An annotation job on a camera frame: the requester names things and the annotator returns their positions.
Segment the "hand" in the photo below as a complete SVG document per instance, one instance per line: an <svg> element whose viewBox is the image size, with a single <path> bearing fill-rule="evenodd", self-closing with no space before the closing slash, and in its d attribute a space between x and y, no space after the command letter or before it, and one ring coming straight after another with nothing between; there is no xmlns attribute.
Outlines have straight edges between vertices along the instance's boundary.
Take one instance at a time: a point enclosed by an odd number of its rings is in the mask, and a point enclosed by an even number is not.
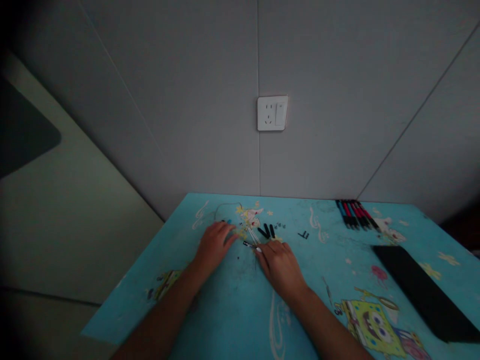
<svg viewBox="0 0 480 360"><path fill-rule="evenodd" d="M207 277L220 265L235 239L239 237L234 234L225 241L228 233L235 227L222 221L214 222L206 228L192 263Z"/></svg>
<svg viewBox="0 0 480 360"><path fill-rule="evenodd" d="M280 241L269 241L254 251L267 280L287 304L302 296L310 288L304 280L299 263L290 246Z"/></svg>

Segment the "forearm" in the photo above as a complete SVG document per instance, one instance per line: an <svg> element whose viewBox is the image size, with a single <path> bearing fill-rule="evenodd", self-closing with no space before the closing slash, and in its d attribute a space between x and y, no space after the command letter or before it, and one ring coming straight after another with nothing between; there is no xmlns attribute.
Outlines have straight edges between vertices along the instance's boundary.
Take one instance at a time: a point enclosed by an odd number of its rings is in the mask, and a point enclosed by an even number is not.
<svg viewBox="0 0 480 360"><path fill-rule="evenodd" d="M209 275L192 262L112 359L166 359L195 295Z"/></svg>
<svg viewBox="0 0 480 360"><path fill-rule="evenodd" d="M372 359L310 288L287 304L310 336L322 359Z"/></svg>

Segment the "table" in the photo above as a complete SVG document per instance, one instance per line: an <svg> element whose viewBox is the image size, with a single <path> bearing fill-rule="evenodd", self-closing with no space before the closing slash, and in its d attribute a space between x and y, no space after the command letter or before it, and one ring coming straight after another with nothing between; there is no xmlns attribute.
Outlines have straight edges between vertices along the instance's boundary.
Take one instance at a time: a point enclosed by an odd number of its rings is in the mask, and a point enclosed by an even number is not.
<svg viewBox="0 0 480 360"><path fill-rule="evenodd" d="M371 245L401 243L477 328L479 260L413 205L363 206L381 233L347 229L332 200L189 193L82 334L122 343L155 305L165 283L193 259L206 227L224 220L250 242L247 222L273 224L276 235L291 246L308 285L375 358L478 359L480 345L445 343L431 333ZM349 321L363 316L369 317L370 329L362 321L357 326ZM236 241L198 294L171 358L249 357L315 359L317 353L252 250Z"/></svg>

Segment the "finger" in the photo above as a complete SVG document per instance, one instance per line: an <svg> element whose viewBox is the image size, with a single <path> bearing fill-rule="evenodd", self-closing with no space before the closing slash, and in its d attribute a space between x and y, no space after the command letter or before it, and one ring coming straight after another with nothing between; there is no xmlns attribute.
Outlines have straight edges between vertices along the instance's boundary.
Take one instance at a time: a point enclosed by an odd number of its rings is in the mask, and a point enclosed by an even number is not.
<svg viewBox="0 0 480 360"><path fill-rule="evenodd" d="M224 245L224 248L225 248L225 252L227 252L230 247L232 246L232 244L235 242L235 240L237 240L239 238L239 235L238 234L233 234L232 236L230 236L227 241L225 241L225 245Z"/></svg>
<svg viewBox="0 0 480 360"><path fill-rule="evenodd" d="M231 232L233 229L235 229L236 226L235 225L227 225L227 226L224 226L222 227L222 229L220 230L220 232L218 233L218 236L222 239L222 240L225 240L225 238L227 237L227 235L229 234L229 232Z"/></svg>
<svg viewBox="0 0 480 360"><path fill-rule="evenodd" d="M285 248L283 247L282 243L280 241L269 241L266 243L272 250L274 253L276 254L280 254L280 253L283 253L285 252Z"/></svg>
<svg viewBox="0 0 480 360"><path fill-rule="evenodd" d="M265 274L265 277L268 281L270 281L270 267L269 263L265 259L265 256L262 252L255 251L255 256L258 259L258 262L260 263L261 269L263 270L263 273Z"/></svg>
<svg viewBox="0 0 480 360"><path fill-rule="evenodd" d="M258 244L257 246L261 249L261 253L265 256L266 262L269 263L270 261L272 261L275 253L270 248L270 246L268 246L267 244Z"/></svg>
<svg viewBox="0 0 480 360"><path fill-rule="evenodd" d="M220 233L225 227L230 226L226 222L219 222L217 228L215 229L216 232Z"/></svg>
<svg viewBox="0 0 480 360"><path fill-rule="evenodd" d="M218 230L218 228L222 226L222 224L223 224L222 222L215 221L212 225L208 227L208 229L210 229L211 231Z"/></svg>
<svg viewBox="0 0 480 360"><path fill-rule="evenodd" d="M292 248L286 242L283 243L283 247L289 252L293 254Z"/></svg>

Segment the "black tablet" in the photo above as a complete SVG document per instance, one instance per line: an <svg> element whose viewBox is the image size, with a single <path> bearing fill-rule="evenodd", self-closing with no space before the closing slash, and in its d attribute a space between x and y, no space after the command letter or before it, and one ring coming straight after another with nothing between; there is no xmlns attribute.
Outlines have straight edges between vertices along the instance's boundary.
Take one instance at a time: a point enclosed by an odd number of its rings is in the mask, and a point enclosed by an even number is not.
<svg viewBox="0 0 480 360"><path fill-rule="evenodd" d="M480 343L478 329L403 247L372 249L435 336L447 343Z"/></svg>

